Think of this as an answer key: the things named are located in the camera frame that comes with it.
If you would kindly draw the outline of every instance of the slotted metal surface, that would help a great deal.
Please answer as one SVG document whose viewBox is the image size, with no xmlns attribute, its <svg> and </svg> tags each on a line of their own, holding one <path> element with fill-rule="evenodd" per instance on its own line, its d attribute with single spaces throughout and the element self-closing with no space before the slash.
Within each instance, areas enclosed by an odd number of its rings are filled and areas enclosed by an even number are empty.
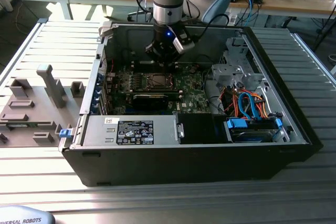
<svg viewBox="0 0 336 224">
<path fill-rule="evenodd" d="M 253 32 L 324 144 L 324 131 L 336 131 L 334 78 L 300 37 L 287 29 L 253 28 Z M 284 39 L 281 48 L 277 35 Z"/>
<path fill-rule="evenodd" d="M 282 45 L 276 36 L 280 33 L 289 43 L 284 44 L 287 48 L 299 46 L 284 30 L 272 31 L 275 40 L 264 34 L 263 45 L 270 46 L 270 50 L 272 41 Z M 313 58 L 297 62 L 298 69 L 318 68 Z M 287 61 L 274 63 L 283 70 L 294 68 Z M 301 92 L 317 95 L 316 99 L 333 99 L 329 92 L 334 92 L 334 87 L 328 81 L 296 80 L 287 84 L 298 99 L 315 99 L 301 98 Z M 4 167 L 0 168 L 0 205 L 20 204 L 51 211 L 62 224 L 335 223 L 336 129 L 332 123 L 336 108 L 318 103 L 302 109 L 314 123 L 324 148 L 304 163 L 289 165 L 271 180 L 87 188 L 57 148 L 10 148 L 0 149 L 0 167 Z M 319 119 L 332 122 L 326 127 Z"/>
</svg>

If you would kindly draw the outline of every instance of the power supply label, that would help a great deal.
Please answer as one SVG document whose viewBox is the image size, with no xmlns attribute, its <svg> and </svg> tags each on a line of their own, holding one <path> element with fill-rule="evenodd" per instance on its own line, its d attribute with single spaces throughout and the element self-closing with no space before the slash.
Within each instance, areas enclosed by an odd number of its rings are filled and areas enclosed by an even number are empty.
<svg viewBox="0 0 336 224">
<path fill-rule="evenodd" d="M 153 126 L 153 121 L 119 121 L 117 144 L 154 144 Z"/>
</svg>

